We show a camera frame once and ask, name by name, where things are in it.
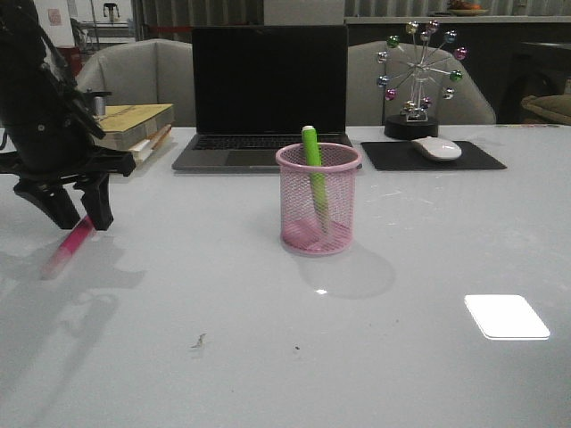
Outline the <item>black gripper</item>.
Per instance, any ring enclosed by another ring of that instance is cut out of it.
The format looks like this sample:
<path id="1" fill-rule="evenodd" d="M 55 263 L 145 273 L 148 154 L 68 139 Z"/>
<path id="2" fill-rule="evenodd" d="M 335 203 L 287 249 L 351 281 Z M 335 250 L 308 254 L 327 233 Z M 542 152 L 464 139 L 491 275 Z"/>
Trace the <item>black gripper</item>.
<path id="1" fill-rule="evenodd" d="M 80 217 L 61 184 L 42 183 L 82 175 L 74 185 L 96 230 L 113 222 L 109 202 L 109 174 L 127 177 L 136 163 L 129 152 L 95 145 L 104 132 L 79 90 L 1 88 L 4 138 L 14 150 L 1 152 L 1 172 L 21 178 L 16 195 L 43 211 L 59 228 L 69 230 Z"/>

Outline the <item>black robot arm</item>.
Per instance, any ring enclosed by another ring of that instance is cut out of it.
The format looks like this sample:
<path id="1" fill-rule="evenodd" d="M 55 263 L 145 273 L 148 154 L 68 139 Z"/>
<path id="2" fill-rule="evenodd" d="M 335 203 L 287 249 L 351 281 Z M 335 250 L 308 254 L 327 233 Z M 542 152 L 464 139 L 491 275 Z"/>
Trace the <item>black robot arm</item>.
<path id="1" fill-rule="evenodd" d="M 95 144 L 105 133 L 31 1 L 1 3 L 1 124 L 14 147 L 1 153 L 1 172 L 18 177 L 16 195 L 72 229 L 80 220 L 65 189 L 72 184 L 95 229 L 112 224 L 109 176 L 127 177 L 136 163 Z"/>

